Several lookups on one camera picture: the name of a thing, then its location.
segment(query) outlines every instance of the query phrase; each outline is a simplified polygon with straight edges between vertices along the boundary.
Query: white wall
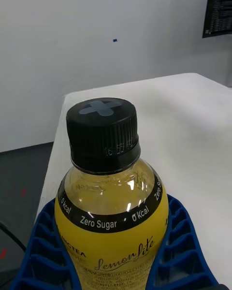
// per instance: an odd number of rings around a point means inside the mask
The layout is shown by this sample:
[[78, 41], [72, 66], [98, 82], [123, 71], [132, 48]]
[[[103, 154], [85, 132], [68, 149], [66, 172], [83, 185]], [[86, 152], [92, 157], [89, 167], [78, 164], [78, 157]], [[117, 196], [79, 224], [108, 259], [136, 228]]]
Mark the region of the white wall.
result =
[[0, 0], [0, 151], [53, 141], [75, 90], [186, 72], [229, 85], [232, 38], [202, 39], [206, 3]]

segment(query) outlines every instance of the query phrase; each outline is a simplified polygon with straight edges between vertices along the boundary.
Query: plastic bottle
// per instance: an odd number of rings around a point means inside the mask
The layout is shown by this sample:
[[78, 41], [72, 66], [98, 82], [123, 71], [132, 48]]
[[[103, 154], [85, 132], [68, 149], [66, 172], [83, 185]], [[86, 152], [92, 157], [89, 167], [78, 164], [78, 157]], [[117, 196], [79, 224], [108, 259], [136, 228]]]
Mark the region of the plastic bottle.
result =
[[135, 107], [101, 98], [67, 113], [73, 167], [55, 201], [60, 236], [83, 290], [144, 290], [165, 235], [168, 199], [140, 159]]

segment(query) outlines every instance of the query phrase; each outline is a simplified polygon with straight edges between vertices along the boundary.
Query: bottle shoulder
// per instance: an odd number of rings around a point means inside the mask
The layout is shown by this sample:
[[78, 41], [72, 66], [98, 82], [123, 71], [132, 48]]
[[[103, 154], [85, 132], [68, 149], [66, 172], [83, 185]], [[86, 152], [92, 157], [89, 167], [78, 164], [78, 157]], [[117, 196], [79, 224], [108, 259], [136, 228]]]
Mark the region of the bottle shoulder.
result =
[[99, 215], [118, 214], [142, 203], [155, 183], [151, 167], [139, 159], [131, 168], [113, 175], [89, 175], [71, 168], [65, 191], [78, 208]]

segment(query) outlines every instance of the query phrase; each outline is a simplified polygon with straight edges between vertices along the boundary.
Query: white table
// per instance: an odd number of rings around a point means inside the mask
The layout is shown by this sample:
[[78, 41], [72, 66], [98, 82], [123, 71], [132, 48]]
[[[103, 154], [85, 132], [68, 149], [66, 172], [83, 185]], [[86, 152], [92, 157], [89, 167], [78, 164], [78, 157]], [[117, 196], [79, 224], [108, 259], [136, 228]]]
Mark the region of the white table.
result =
[[232, 90], [198, 74], [67, 95], [38, 212], [56, 196], [72, 166], [65, 121], [68, 109], [99, 97], [123, 98], [135, 105], [141, 157], [188, 210], [210, 269], [218, 282], [232, 289]]

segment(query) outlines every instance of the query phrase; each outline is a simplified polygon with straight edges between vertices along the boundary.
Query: black bottle cap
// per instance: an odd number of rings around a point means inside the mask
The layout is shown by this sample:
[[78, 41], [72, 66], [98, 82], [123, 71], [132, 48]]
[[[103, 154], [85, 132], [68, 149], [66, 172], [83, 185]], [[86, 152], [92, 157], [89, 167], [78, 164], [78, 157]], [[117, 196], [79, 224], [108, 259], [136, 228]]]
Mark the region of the black bottle cap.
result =
[[123, 99], [80, 102], [67, 112], [67, 130], [74, 166], [95, 175], [132, 166], [140, 156], [137, 115]]

